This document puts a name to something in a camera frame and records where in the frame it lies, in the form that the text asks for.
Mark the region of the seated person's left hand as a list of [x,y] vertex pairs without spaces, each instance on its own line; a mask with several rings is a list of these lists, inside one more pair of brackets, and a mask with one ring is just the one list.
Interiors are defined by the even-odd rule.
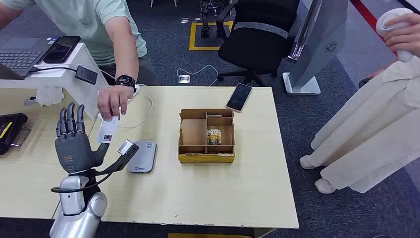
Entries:
[[104,88],[97,99],[97,107],[102,119],[110,121],[112,117],[120,118],[121,115],[125,115],[128,100],[133,97],[133,94],[133,87],[115,85]]

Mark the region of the standing person's right hand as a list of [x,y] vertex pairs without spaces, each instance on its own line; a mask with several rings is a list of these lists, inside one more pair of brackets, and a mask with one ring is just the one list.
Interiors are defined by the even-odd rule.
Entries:
[[401,22],[409,23],[410,26],[395,28],[387,32],[384,36],[385,44],[393,52],[408,51],[420,57],[420,15],[407,13],[391,19],[385,25],[392,26]]

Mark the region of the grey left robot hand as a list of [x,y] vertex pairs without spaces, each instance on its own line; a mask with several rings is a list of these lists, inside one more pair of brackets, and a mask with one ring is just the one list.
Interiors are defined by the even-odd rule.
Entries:
[[102,143],[96,151],[91,149],[84,123],[84,105],[80,105],[74,113],[75,103],[62,108],[56,125],[54,142],[58,161],[69,174],[89,170],[100,166],[109,148]]

